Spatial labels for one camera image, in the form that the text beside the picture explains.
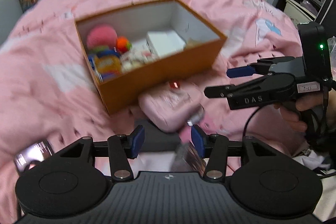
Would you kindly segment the person's right hand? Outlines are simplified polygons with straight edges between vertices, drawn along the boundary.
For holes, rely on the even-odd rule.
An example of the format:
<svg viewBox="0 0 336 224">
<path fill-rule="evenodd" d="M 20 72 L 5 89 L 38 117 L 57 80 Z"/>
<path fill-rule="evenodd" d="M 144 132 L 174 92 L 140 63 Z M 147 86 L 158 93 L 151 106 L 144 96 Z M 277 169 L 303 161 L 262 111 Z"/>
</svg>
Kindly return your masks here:
<svg viewBox="0 0 336 224">
<path fill-rule="evenodd" d="M 323 104 L 322 93 L 309 93 L 307 96 L 300 98 L 295 107 L 297 111 L 306 111 Z M 279 109 L 282 118 L 297 132 L 305 132 L 307 124 L 299 119 L 298 114 L 285 108 L 281 104 L 273 105 L 275 109 Z M 335 128 L 335 91 L 329 92 L 329 105 L 327 107 L 326 120 L 328 126 Z"/>
</svg>

